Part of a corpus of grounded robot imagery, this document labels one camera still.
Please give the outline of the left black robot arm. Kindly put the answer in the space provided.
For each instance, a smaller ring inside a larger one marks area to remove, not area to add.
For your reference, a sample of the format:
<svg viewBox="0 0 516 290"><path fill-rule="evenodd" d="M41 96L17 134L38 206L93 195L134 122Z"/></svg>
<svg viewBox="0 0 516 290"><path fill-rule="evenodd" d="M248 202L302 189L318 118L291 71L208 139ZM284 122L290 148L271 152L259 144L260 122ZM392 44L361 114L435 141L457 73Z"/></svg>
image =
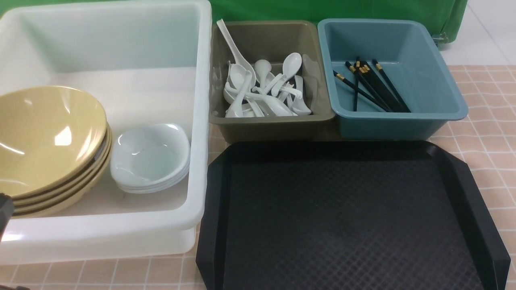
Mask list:
<svg viewBox="0 0 516 290"><path fill-rule="evenodd" d="M0 193L0 240L2 240L2 236L14 211L15 205L11 197L5 193Z"/></svg>

